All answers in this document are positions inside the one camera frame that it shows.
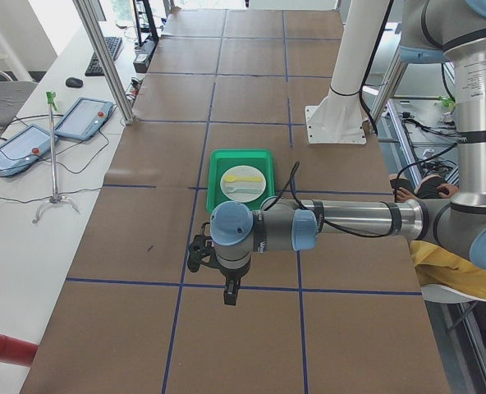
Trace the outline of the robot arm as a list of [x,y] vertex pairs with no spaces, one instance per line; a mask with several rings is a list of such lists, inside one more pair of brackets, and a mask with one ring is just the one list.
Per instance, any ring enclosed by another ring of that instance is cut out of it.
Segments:
[[486,300],[486,1],[408,1],[401,50],[411,62],[455,67],[459,189],[401,202],[265,200],[258,210],[217,206],[189,248],[188,268],[217,269],[234,305],[253,253],[310,250],[325,232],[404,236],[426,300]]

